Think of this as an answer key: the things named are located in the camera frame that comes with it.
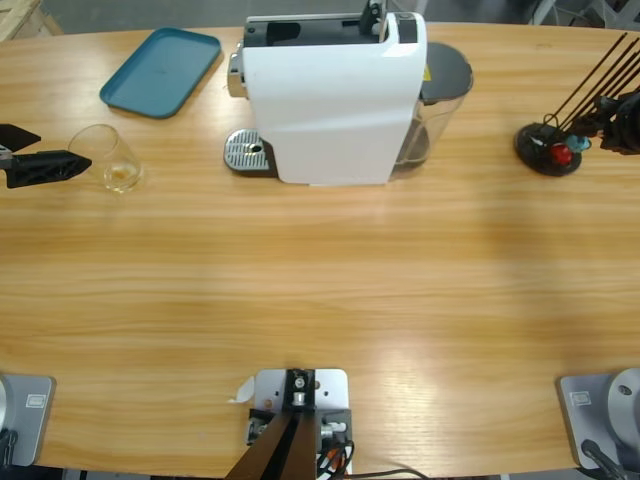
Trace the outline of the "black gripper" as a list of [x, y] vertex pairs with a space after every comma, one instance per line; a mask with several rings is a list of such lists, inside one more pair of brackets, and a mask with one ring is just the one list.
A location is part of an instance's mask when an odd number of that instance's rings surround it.
[[0, 169], [5, 170], [9, 189], [66, 181], [92, 165], [90, 159], [67, 150], [13, 156], [11, 150], [22, 150], [40, 141], [39, 135], [18, 126], [0, 125]]
[[623, 100], [619, 97], [609, 96], [601, 96], [596, 100], [598, 120], [614, 120], [618, 115], [619, 132], [613, 124], [606, 125], [600, 134], [600, 148], [608, 151], [623, 151], [625, 155], [638, 155], [639, 93], [634, 92], [625, 99], [623, 104], [622, 102]]

